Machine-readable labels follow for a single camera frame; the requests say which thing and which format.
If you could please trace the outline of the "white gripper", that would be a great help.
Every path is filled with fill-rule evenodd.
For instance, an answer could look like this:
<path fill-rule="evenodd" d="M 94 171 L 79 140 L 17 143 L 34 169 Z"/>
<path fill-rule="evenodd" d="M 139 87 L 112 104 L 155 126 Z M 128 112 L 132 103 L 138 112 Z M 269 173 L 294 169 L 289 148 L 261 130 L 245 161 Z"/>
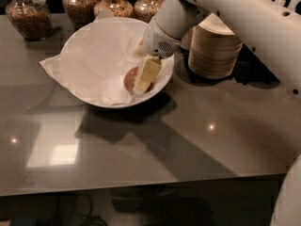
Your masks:
<path fill-rule="evenodd" d="M 134 58 L 145 58 L 138 68 L 133 93 L 140 95 L 151 86 L 162 69 L 161 58 L 171 57 L 181 44 L 181 25 L 155 16 L 150 20 L 141 41 L 133 51 Z"/>

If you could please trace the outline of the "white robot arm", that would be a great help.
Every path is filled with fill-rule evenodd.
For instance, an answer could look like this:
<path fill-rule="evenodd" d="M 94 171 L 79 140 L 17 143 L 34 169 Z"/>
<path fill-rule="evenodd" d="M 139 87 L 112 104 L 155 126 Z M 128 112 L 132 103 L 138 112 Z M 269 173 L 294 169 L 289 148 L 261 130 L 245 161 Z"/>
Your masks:
<path fill-rule="evenodd" d="M 211 13 L 301 99 L 301 15 L 271 0 L 165 0 L 144 32 L 144 51 L 171 57 L 186 32 Z"/>

